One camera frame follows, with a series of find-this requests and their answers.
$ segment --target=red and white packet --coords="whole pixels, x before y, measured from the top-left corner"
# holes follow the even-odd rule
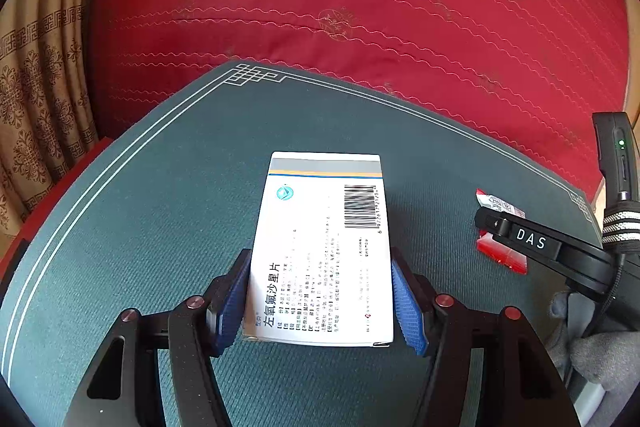
[[[492,208],[497,212],[508,212],[514,216],[525,217],[524,212],[519,208],[500,198],[485,194],[479,188],[476,189],[476,198],[478,198],[480,206]],[[527,273],[527,256],[494,241],[494,235],[488,233],[486,230],[480,231],[480,237],[476,240],[476,247],[478,247],[479,251],[491,257],[491,259],[494,259],[494,261],[497,261],[499,264],[504,264],[514,272],[523,275]]]

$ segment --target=blue gripper pad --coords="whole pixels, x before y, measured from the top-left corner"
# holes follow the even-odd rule
[[[242,268],[238,272],[238,277],[233,281],[229,289],[225,303],[222,306],[222,311],[218,314],[218,320],[216,322],[217,335],[214,347],[220,355],[222,355],[226,347],[233,345],[236,339],[236,333],[238,333],[240,324],[242,323],[250,268],[251,256],[249,255],[244,260],[244,264],[242,264]]]
[[[395,260],[391,261],[391,282],[394,287],[396,318],[402,329],[404,341],[415,349],[416,355],[423,357],[429,341],[424,334],[422,311]]]

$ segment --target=green mat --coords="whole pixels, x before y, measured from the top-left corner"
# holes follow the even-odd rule
[[[414,271],[470,307],[516,305],[539,333],[561,279],[533,262],[516,275],[476,251],[476,188],[599,244],[580,191],[493,139],[338,80],[229,62],[102,153],[20,263],[0,309],[1,370],[36,426],[62,423],[121,309],[173,308],[251,247],[274,150],[379,154],[390,241]],[[398,327],[387,349],[236,341],[213,366],[235,427],[409,425],[427,376]]]

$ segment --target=barcode number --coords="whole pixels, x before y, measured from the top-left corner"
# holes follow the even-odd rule
[[[378,198],[375,185],[344,186],[344,227],[378,229]]]

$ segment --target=beige curtain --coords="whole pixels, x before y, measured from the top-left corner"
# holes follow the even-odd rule
[[[97,141],[82,57],[86,0],[0,10],[0,233],[16,235]]]

